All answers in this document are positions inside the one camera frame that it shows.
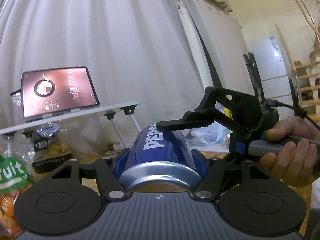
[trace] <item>gray base plate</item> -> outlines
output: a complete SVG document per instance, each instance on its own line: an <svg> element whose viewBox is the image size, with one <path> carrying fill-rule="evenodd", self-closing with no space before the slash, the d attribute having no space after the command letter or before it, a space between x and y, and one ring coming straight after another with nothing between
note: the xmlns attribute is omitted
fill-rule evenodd
<svg viewBox="0 0 320 240"><path fill-rule="evenodd" d="M17 240L301 240L298 233L266 238L249 236L223 221L210 203L187 192L133 193L111 203L89 227L72 235L47 237L24 232Z"/></svg>

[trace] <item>white table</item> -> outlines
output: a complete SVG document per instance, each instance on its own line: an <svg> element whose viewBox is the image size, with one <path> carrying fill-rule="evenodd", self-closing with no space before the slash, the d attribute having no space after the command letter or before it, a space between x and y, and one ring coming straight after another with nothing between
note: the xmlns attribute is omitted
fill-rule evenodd
<svg viewBox="0 0 320 240"><path fill-rule="evenodd" d="M121 108L134 106L134 105L139 105L139 102L133 101L133 102L122 103L122 104L117 104L117 105L112 105L112 106L100 106L97 108L79 110L77 112L71 112L68 114L62 114L62 115L58 115L58 116L44 118L44 119L37 120L37 121L32 121L32 122L27 122L27 123L15 125L15 126L7 127L7 128L0 130L0 135L9 134L9 133L20 131L20 130L30 129L33 127L38 127L40 125L47 124L47 123L53 123L53 122L59 122L59 123L79 122L84 119L90 119L90 118L94 118L94 117L103 116L106 114L117 113L117 112L123 111L123 109L121 109ZM128 115L129 115L130 119L132 120L133 124L135 125L135 127L137 128L137 130L140 132L141 128L133 115L133 111L132 111L132 114L128 114ZM127 146L121 136L120 131L118 130L115 123L113 122L113 117L110 118L109 120L111 121L113 127L115 128L121 142L127 148Z"/></svg>

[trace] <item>fruit bag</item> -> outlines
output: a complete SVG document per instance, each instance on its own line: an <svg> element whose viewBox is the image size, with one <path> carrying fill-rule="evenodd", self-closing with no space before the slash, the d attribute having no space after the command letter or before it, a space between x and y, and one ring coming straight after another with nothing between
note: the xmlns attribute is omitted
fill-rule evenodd
<svg viewBox="0 0 320 240"><path fill-rule="evenodd" d="M13 207L35 182L33 158L33 144L23 134L0 137L0 239L13 239L21 233Z"/></svg>

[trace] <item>black cable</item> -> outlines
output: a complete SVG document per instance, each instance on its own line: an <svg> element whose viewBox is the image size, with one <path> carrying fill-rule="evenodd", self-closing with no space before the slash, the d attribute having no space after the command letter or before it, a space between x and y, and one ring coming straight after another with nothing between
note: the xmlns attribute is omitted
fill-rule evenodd
<svg viewBox="0 0 320 240"><path fill-rule="evenodd" d="M315 121L313 121L309 116L306 116L306 118L320 131L320 126L317 125Z"/></svg>
<svg viewBox="0 0 320 240"><path fill-rule="evenodd" d="M265 100L265 106L270 106L270 107L287 107L290 108L294 111L296 111L297 115L301 118L304 119L306 118L307 120L309 120L319 131L320 131L320 127L319 125L317 125L317 123L315 121L313 121L307 114L308 112L306 110L304 110L301 107L294 107L294 106L290 106L284 103L279 102L278 100L274 100L274 99L266 99Z"/></svg>

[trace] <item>white curtain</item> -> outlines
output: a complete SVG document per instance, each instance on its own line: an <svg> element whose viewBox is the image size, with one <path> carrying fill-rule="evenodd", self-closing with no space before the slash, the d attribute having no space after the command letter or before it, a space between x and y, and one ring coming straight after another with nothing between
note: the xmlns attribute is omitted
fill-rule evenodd
<svg viewBox="0 0 320 240"><path fill-rule="evenodd" d="M203 0L182 0L210 54L224 88L254 95L243 54L248 54L237 20Z"/></svg>
<svg viewBox="0 0 320 240"><path fill-rule="evenodd" d="M20 88L23 71L69 66L88 67L101 106L140 101L141 127L181 118L204 94L174 0L7 0L0 13L0 102ZM130 120L117 114L115 121L133 141ZM13 125L17 117L3 111L0 122ZM119 142L105 117L66 129L63 140L81 153Z"/></svg>
<svg viewBox="0 0 320 240"><path fill-rule="evenodd" d="M188 12L188 9L181 2L181 0L175 0L175 2L178 8L178 13L183 29L188 39L193 59L195 60L196 67L199 71L202 85L204 89L206 87L212 87L213 81L209 70L208 61L205 57L204 49L201 44L201 40L196 25L193 22L193 19L190 13Z"/></svg>

